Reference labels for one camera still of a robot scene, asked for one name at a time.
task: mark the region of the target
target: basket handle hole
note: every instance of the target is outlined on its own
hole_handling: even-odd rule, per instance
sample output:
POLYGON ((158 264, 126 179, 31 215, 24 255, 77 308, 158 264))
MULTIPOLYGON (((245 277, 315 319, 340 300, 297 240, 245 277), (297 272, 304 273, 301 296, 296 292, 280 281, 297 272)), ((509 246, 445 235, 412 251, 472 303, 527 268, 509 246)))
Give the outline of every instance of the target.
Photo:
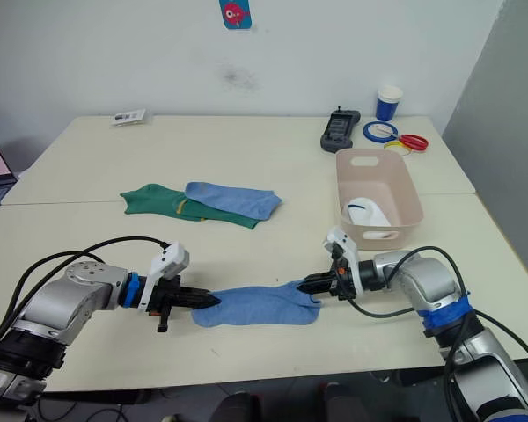
POLYGON ((379 164, 379 158, 377 158, 376 156, 355 156, 350 160, 350 163, 356 167, 375 167, 379 164))
POLYGON ((366 231, 362 234, 362 237, 366 240, 392 240, 396 239, 398 235, 398 231, 366 231))

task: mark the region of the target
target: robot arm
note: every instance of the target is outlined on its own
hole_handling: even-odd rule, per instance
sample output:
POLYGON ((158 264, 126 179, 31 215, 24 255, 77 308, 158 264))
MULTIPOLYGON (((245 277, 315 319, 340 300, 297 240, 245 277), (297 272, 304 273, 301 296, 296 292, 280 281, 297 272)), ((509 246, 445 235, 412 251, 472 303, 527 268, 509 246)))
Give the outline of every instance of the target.
POLYGON ((159 316, 158 331, 166 331, 172 306, 219 303, 208 290, 180 285, 188 263, 187 251, 174 243, 152 260, 147 277, 99 262, 69 266, 35 294, 0 340, 0 404, 33 404, 96 310, 139 308, 159 316))
POLYGON ((528 381, 493 332, 483 327, 467 296, 440 261, 416 254, 389 280, 407 251, 381 253, 360 261, 356 244, 339 228, 329 231, 324 246, 337 265, 327 273, 308 276, 300 290, 328 291, 346 300, 367 290, 401 288, 422 317, 425 336, 435 338, 445 360, 452 359, 452 393, 465 420, 484 421, 501 412, 528 411, 528 381), (458 349, 449 356, 464 318, 467 327, 458 349))

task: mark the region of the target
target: black cable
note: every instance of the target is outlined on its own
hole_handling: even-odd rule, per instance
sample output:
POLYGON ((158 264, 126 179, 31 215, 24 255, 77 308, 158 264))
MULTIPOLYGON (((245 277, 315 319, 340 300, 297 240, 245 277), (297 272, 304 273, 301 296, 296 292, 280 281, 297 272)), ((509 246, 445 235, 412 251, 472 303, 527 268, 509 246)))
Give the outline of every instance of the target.
MULTIPOLYGON (((31 275, 33 271, 35 271, 38 267, 42 266, 43 264, 46 264, 49 261, 52 261, 53 259, 57 259, 60 257, 66 257, 68 255, 76 255, 78 251, 64 251, 64 252, 58 252, 54 253, 53 255, 49 255, 48 257, 45 257, 43 259, 40 259, 39 261, 33 263, 29 268, 26 269, 26 271, 23 273, 21 278, 18 281, 18 284, 16 285, 16 288, 14 289, 14 292, 11 295, 10 303, 8 304, 8 309, 6 310, 4 314, 4 318, 2 319, 2 322, 0 325, 4 324, 6 319, 8 319, 8 316, 11 314, 11 312, 16 308, 16 304, 18 303, 19 295, 21 294, 21 290, 24 287, 24 284, 26 283, 27 279, 31 275)), ((101 258, 97 257, 93 253, 86 253, 84 256, 88 258, 92 258, 98 262, 104 262, 101 260, 101 258)))
POLYGON ((338 273, 338 271, 339 271, 338 262, 335 259, 334 260, 334 273, 336 274, 336 279, 338 281, 338 285, 340 286, 340 288, 342 290, 342 293, 348 298, 347 299, 348 303, 350 303, 350 305, 352 305, 352 308, 354 308, 355 310, 357 310, 361 314, 364 314, 367 317, 381 319, 381 318, 398 317, 399 315, 403 315, 403 314, 406 314, 408 312, 412 312, 414 310, 413 308, 406 308, 406 309, 402 309, 402 310, 396 310, 394 312, 389 312, 387 314, 374 314, 372 312, 369 312, 368 310, 360 307, 360 305, 358 305, 356 302, 354 302, 353 299, 350 298, 350 293, 346 289, 346 287, 344 286, 344 283, 342 282, 341 275, 338 273))
POLYGON ((509 327, 507 327, 504 324, 499 323, 496 319, 493 317, 481 312, 480 310, 475 309, 475 313, 479 315, 482 318, 487 319, 490 323, 496 325, 501 330, 506 332, 509 336, 511 336, 527 353, 528 353, 528 345, 517 335, 514 331, 512 331, 509 327))
POLYGON ((416 255, 417 253, 422 252, 422 251, 436 251, 440 253, 442 256, 444 256, 444 258, 448 260, 451 268, 454 270, 454 273, 456 274, 456 279, 458 279, 458 284, 459 284, 459 289, 461 291, 461 295, 462 296, 467 295, 466 284, 464 283, 464 279, 462 278, 461 273, 459 272, 458 266, 456 265, 454 260, 451 258, 451 256, 448 254, 448 252, 446 252, 444 249, 438 248, 437 246, 422 246, 420 248, 416 248, 408 252, 407 255, 401 258, 400 261, 395 265, 395 267, 389 273, 389 277, 387 277, 386 284, 389 285, 389 282, 392 280, 392 278, 395 276, 395 274, 399 271, 401 266, 405 264, 407 260, 409 260, 413 255, 416 255))
POLYGON ((171 397, 167 396, 164 392, 163 392, 163 389, 158 389, 158 393, 164 397, 165 399, 170 399, 171 397))
POLYGON ((23 310, 23 308, 29 303, 29 301, 32 299, 32 297, 39 291, 40 288, 45 286, 45 284, 59 271, 61 271, 65 266, 70 264, 71 262, 76 261, 80 257, 83 257, 85 254, 95 251, 98 248, 101 248, 103 246, 107 246, 109 244, 117 244, 119 242, 127 242, 130 240, 144 240, 147 242, 153 242, 155 244, 160 245, 163 249, 170 246, 169 243, 163 242, 161 240, 158 240, 154 237, 148 237, 148 236, 124 236, 124 237, 116 237, 113 239, 108 239, 103 242, 100 242, 98 244, 94 244, 92 246, 89 246, 88 248, 80 251, 79 253, 72 255, 70 258, 65 259, 61 264, 53 268, 50 272, 48 272, 45 277, 43 277, 24 297, 24 299, 19 303, 19 305, 11 312, 11 314, 7 317, 7 319, 4 321, 3 324, 0 324, 0 339, 2 339, 2 336, 6 333, 6 331, 9 329, 9 327, 13 324, 13 322, 18 317, 19 313, 23 310))
POLYGON ((462 342, 464 334, 466 333, 468 321, 469 317, 464 316, 461 322, 461 327, 459 329, 459 334, 451 345, 450 351, 448 352, 448 356, 446 357, 446 363, 444 364, 444 398, 446 400, 446 407, 448 407, 448 412, 450 413, 452 422, 459 422, 461 418, 458 418, 456 414, 456 408, 454 407, 453 398, 451 396, 451 366, 453 364, 454 354, 458 350, 459 344, 462 342))
POLYGON ((74 402, 66 412, 64 412, 61 416, 57 418, 47 418, 46 416, 43 415, 43 410, 41 409, 41 400, 40 400, 37 402, 37 413, 39 414, 39 417, 43 419, 45 422, 58 422, 59 420, 62 420, 66 418, 67 416, 69 416, 69 413, 74 411, 74 408, 77 407, 77 404, 78 404, 77 402, 74 402))
POLYGON ((109 409, 109 408, 100 409, 99 411, 95 411, 92 415, 88 417, 88 419, 85 422, 90 422, 96 415, 99 415, 100 413, 103 413, 105 411, 112 411, 114 413, 117 413, 118 418, 122 418, 125 422, 129 422, 129 419, 127 418, 127 416, 125 416, 125 413, 123 413, 122 411, 118 411, 117 409, 109 409))
POLYGON ((123 404, 118 404, 117 405, 117 410, 118 410, 119 414, 117 415, 117 419, 115 420, 115 422, 120 422, 121 415, 124 415, 124 413, 123 413, 123 404))

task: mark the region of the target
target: wall stain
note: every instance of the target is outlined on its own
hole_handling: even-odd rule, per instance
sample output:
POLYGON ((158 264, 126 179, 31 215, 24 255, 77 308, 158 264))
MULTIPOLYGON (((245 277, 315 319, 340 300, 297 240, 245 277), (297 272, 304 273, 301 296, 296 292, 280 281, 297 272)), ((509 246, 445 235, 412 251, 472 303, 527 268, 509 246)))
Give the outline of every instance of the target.
POLYGON ((259 89, 256 77, 247 69, 226 66, 220 78, 229 90, 254 92, 259 89))

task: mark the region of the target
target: green sock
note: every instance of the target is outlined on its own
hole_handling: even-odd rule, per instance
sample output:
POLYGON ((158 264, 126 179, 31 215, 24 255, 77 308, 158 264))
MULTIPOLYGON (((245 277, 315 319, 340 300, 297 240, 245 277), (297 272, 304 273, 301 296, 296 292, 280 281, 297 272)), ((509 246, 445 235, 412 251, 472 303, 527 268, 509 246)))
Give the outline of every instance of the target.
POLYGON ((125 214, 153 213, 183 220, 221 220, 253 229, 259 222, 243 215, 221 211, 189 200, 183 192, 151 183, 136 191, 120 193, 127 202, 125 214))

